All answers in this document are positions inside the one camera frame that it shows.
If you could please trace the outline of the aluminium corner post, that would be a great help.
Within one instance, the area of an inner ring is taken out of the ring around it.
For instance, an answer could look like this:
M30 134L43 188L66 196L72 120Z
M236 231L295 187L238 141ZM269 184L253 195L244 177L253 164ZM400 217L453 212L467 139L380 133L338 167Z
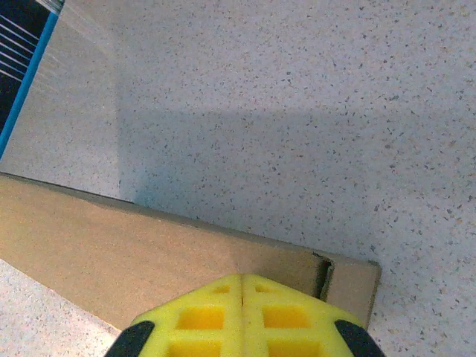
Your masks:
M57 16L60 14L65 4L65 0L35 0L35 2L39 3L45 9Z

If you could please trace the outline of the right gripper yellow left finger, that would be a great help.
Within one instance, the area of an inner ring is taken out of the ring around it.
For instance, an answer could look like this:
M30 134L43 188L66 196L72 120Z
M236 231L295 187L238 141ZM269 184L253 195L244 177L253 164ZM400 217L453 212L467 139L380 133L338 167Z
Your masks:
M137 316L105 357L242 357L242 277L231 274Z

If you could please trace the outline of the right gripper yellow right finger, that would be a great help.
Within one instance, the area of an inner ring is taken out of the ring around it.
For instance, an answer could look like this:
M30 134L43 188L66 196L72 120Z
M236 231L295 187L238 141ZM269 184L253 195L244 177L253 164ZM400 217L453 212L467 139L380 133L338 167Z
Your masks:
M386 357L338 307L254 275L242 276L242 357Z

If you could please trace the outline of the brown cardboard paper box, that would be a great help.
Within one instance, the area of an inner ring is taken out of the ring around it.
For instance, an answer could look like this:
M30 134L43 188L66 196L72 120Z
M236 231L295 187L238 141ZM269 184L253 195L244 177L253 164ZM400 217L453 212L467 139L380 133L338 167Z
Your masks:
M117 327L227 274L282 283L370 321L378 263L0 173L0 259Z

